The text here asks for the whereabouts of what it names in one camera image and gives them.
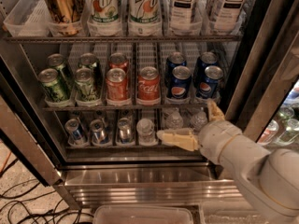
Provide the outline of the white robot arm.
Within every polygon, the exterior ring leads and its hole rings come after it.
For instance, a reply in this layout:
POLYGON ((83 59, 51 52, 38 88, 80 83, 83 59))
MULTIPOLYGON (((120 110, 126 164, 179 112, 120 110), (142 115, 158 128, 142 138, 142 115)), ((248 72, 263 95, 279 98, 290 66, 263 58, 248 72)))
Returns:
POLYGON ((163 143, 200 153, 228 171, 243 197, 274 224, 298 224, 299 155, 280 148, 268 151, 226 120, 207 101, 208 123, 199 133, 190 128, 157 132, 163 143))

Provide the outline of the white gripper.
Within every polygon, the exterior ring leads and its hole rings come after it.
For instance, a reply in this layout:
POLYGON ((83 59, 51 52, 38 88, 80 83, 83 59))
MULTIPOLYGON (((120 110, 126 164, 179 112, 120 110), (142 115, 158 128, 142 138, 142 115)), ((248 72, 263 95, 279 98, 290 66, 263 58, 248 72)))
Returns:
POLYGON ((229 121, 217 104, 212 100, 206 101, 208 119, 211 121, 205 125, 197 136, 191 128, 167 129, 157 132, 157 137, 163 144, 180 147, 184 150, 195 151, 199 149, 201 154, 215 164, 219 164, 219 158, 224 147, 242 131, 229 121))

